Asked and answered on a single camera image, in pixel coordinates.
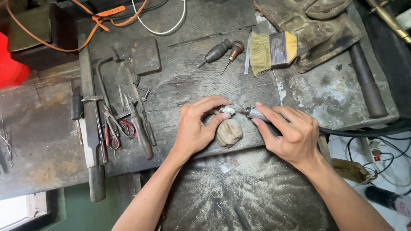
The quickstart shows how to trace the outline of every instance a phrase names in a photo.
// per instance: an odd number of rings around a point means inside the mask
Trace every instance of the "left hand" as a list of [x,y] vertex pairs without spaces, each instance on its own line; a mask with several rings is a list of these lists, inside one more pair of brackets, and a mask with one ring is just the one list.
[[[217,108],[230,104],[231,100],[213,95],[181,107],[177,139],[170,154],[185,163],[194,153],[204,149],[214,139],[218,125],[231,118],[228,113],[219,113]],[[203,118],[212,114],[215,116],[204,125]]]

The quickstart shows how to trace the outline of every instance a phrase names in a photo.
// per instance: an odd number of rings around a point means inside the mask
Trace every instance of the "hand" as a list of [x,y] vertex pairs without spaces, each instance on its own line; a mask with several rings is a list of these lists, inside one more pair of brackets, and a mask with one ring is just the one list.
[[[172,154],[185,163],[194,153],[204,149],[214,139],[218,125],[231,118],[228,113],[219,113],[217,108],[231,103],[231,100],[221,95],[213,95],[181,107],[180,125]],[[203,118],[212,114],[215,116],[208,125],[204,125]]]
[[317,158],[322,157],[317,150],[318,120],[289,106],[269,108],[256,103],[256,108],[282,133],[282,136],[275,137],[264,121],[258,118],[252,119],[263,136],[268,150],[300,171],[306,166],[314,165]]

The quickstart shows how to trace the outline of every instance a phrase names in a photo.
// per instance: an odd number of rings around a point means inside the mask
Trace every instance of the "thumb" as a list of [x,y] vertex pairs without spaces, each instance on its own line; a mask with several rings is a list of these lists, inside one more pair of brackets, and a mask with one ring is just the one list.
[[211,121],[206,126],[205,130],[207,132],[215,133],[217,127],[221,124],[221,122],[229,118],[231,118],[231,115],[228,113],[218,113],[211,119]]
[[268,129],[267,124],[263,120],[258,118],[253,118],[251,120],[255,125],[257,125],[266,146],[267,144],[276,143],[277,139],[272,135],[271,131]]

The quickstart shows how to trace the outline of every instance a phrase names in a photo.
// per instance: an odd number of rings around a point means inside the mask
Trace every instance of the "forearm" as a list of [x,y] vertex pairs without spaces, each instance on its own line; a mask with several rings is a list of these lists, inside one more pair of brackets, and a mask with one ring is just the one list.
[[360,194],[344,181],[318,153],[313,166],[300,170],[317,189],[341,231],[393,231]]
[[172,158],[172,151],[150,180],[136,195],[112,231],[154,230],[181,164]]

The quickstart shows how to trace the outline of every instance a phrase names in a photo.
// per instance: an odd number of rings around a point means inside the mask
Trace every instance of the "fingernail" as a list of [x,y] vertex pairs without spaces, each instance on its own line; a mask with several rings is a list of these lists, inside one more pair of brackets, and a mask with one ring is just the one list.
[[229,119],[229,118],[231,118],[231,114],[229,114],[229,113],[224,113],[224,115],[223,115],[223,119]]
[[251,121],[255,124],[255,125],[259,125],[258,121],[256,119],[251,119]]

